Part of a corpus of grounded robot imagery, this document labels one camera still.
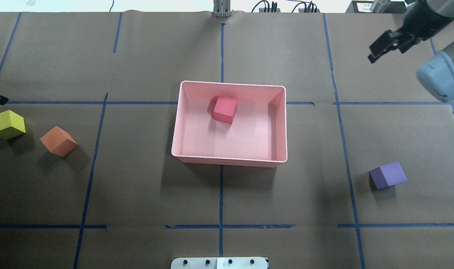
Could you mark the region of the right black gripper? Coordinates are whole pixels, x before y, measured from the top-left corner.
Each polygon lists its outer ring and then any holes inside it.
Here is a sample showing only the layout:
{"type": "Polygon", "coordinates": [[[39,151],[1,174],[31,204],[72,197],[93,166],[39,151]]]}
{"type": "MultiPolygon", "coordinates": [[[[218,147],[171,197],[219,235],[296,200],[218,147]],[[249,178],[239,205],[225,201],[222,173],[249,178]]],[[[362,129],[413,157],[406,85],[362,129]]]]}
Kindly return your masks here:
{"type": "Polygon", "coordinates": [[[431,38],[440,31],[442,17],[433,11],[426,0],[417,0],[404,16],[402,26],[395,31],[385,31],[369,46],[368,60],[375,63],[392,50],[405,53],[413,46],[431,38]]]}

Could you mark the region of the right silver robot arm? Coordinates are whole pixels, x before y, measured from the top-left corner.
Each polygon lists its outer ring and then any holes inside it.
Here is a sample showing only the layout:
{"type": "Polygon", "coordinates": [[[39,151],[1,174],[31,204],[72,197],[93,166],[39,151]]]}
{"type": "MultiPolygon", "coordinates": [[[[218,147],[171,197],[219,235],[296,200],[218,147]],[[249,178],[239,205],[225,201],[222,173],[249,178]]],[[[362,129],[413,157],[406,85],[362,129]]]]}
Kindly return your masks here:
{"type": "MultiPolygon", "coordinates": [[[[454,0],[416,0],[405,12],[403,25],[387,30],[369,46],[370,63],[390,51],[406,53],[454,21],[454,0]]],[[[424,63],[416,72],[420,84],[441,102],[454,100],[454,41],[424,63]]]]}

